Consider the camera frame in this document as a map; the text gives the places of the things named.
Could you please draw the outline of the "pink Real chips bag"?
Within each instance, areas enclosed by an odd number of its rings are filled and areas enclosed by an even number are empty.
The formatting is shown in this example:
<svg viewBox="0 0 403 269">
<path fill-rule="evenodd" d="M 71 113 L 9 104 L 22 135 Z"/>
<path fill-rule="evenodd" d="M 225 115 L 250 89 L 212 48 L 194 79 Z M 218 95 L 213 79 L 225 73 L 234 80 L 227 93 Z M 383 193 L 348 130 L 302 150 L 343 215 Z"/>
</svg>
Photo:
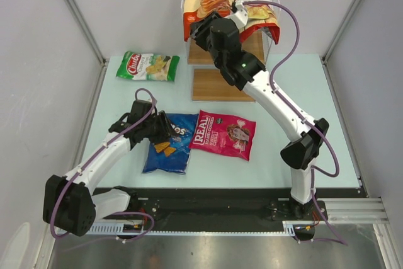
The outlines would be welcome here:
<svg viewBox="0 0 403 269">
<path fill-rule="evenodd" d="M 255 132 L 254 121 L 201 110 L 189 148 L 249 161 Z"/>
</svg>

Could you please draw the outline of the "red Chuba cassava chips bag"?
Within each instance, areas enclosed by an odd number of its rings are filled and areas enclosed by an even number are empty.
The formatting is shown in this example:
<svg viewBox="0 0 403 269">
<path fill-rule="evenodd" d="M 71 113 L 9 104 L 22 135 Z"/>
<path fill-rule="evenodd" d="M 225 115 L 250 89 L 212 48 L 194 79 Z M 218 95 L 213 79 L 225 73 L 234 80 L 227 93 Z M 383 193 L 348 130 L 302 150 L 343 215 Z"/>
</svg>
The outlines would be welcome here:
<svg viewBox="0 0 403 269">
<path fill-rule="evenodd" d="M 240 29 L 240 40 L 243 43 L 255 31 L 263 29 L 269 37 L 278 44 L 280 39 L 280 26 L 275 15 L 273 6 L 262 3 L 272 0 L 236 0 L 241 2 L 248 16 L 246 26 Z"/>
</svg>

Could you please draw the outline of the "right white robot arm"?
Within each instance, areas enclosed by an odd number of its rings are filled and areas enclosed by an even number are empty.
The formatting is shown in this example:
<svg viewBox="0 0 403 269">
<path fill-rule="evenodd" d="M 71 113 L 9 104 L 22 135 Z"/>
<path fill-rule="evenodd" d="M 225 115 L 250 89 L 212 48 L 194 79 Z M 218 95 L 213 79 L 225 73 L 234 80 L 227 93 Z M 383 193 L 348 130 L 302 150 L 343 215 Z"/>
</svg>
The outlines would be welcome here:
<svg viewBox="0 0 403 269">
<path fill-rule="evenodd" d="M 254 54 L 242 48 L 239 29 L 232 18 L 217 12 L 190 26 L 191 39 L 208 52 L 225 81 L 257 101 L 286 133 L 289 143 L 281 150 L 291 170 L 290 212 L 306 219 L 313 212 L 315 187 L 310 173 L 329 129 L 325 118 L 314 120 L 275 84 Z"/>
</svg>

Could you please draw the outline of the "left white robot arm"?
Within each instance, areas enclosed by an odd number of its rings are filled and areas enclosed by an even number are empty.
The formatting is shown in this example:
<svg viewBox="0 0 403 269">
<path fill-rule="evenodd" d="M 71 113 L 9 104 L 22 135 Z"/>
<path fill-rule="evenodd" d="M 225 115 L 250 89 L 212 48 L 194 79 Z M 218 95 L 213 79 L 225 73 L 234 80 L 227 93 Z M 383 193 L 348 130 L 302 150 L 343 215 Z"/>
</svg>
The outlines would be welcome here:
<svg viewBox="0 0 403 269">
<path fill-rule="evenodd" d="M 98 219 L 119 212 L 125 218 L 138 214 L 135 194 L 124 186 L 95 195 L 107 172 L 137 144 L 168 141 L 174 135 L 166 113 L 156 110 L 156 101 L 135 100 L 108 129 L 92 155 L 64 176 L 52 175 L 45 184 L 42 219 L 55 228 L 83 236 Z"/>
</svg>

